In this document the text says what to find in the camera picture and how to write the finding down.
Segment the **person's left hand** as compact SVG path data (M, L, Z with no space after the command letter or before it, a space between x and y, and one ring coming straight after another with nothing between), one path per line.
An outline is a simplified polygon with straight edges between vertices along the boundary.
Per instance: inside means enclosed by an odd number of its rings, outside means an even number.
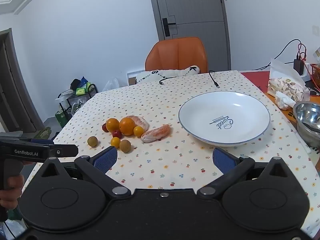
M24 185L24 176L19 174L18 176L8 178L8 190L1 190L0 199L1 206L13 210L18 205L18 198L22 195L22 188Z

